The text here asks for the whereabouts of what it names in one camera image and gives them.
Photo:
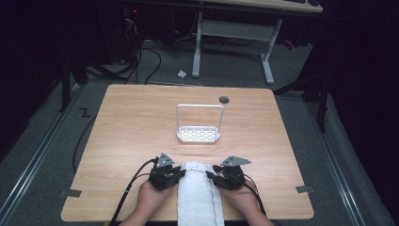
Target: human hand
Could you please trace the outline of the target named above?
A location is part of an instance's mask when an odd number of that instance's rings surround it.
[[[139,188],[135,211],[120,226],[145,225],[148,219],[162,206],[177,185],[159,191],[150,181],[145,181]]]
[[[255,185],[246,180],[246,184],[253,190]],[[228,190],[218,187],[222,193],[238,211],[243,214],[250,226],[273,226],[274,224],[264,215],[259,207],[255,194],[246,186],[241,186],[237,190]]]

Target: white towel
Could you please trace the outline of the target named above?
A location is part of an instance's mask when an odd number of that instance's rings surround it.
[[[182,164],[186,170],[178,189],[179,226],[223,226],[223,209],[219,190],[206,176],[206,171],[215,174],[209,164],[188,162]]]

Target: wooden table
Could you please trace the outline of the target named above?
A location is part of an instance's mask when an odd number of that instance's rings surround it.
[[[221,136],[215,144],[182,144],[176,136],[176,105],[225,106]],[[93,126],[61,217],[66,221],[109,221],[120,197],[138,168],[166,153],[180,166],[196,161],[218,165],[230,155],[252,161],[242,170],[259,188],[270,218],[312,218],[308,194],[298,193],[304,182],[270,89],[111,85]],[[142,172],[150,172],[152,164]],[[119,220],[136,206],[141,177],[121,209]],[[177,192],[152,220],[177,219]],[[224,218],[241,219],[223,200]]]

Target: small white object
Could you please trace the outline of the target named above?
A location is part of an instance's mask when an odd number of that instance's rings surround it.
[[[187,73],[183,72],[183,70],[180,70],[177,75],[181,78],[185,78],[185,76],[187,75]]]

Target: tape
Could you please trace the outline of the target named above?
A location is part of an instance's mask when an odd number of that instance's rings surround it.
[[[61,189],[59,197],[65,198],[67,196],[79,198],[82,191],[73,189]]]
[[[312,193],[314,191],[314,189],[312,186],[297,186],[296,191],[298,193],[307,192],[309,194],[309,193]]]

